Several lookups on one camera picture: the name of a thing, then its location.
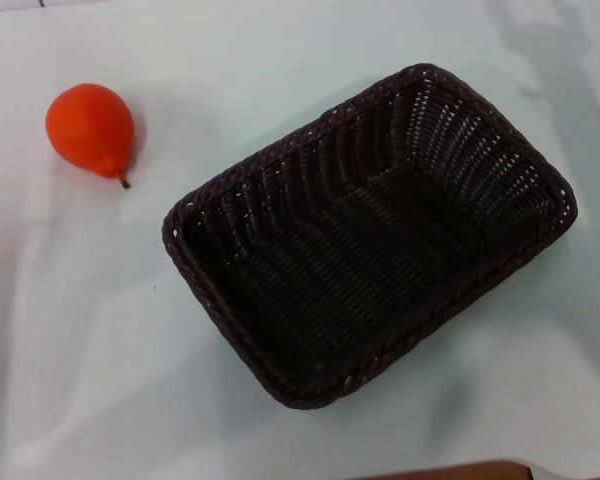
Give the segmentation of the orange toy pear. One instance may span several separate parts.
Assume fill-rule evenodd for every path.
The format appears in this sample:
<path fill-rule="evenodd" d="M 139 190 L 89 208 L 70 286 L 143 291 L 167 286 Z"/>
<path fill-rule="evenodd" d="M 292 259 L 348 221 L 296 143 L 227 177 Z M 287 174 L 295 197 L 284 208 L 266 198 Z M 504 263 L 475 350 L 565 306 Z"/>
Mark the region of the orange toy pear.
<path fill-rule="evenodd" d="M 45 130 L 66 162 L 130 187 L 126 174 L 135 127 L 130 109 L 116 92 L 93 83 L 62 92 L 47 110 Z"/>

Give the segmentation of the black woven rectangular basket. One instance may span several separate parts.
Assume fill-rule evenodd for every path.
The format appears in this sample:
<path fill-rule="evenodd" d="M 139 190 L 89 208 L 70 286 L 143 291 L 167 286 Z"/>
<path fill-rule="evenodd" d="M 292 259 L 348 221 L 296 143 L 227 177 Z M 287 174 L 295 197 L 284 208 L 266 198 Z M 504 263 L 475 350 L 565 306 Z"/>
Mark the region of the black woven rectangular basket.
<path fill-rule="evenodd" d="M 380 375 L 577 214 L 492 104 L 416 64 L 188 193 L 162 238 L 263 388 L 310 410 Z"/>

